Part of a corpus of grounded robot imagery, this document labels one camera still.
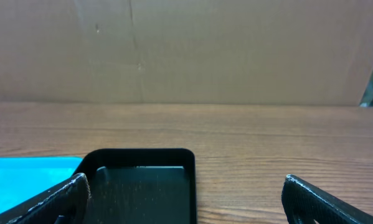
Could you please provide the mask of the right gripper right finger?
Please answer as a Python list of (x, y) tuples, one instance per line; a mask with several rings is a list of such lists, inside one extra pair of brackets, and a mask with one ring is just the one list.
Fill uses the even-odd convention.
[(372, 215), (291, 174), (285, 177), (281, 202), (289, 223), (373, 224)]

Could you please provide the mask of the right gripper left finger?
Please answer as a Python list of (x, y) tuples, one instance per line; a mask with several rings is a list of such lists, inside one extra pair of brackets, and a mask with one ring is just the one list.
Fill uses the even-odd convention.
[(0, 213), (0, 224), (82, 223), (90, 196), (87, 176), (78, 173)]

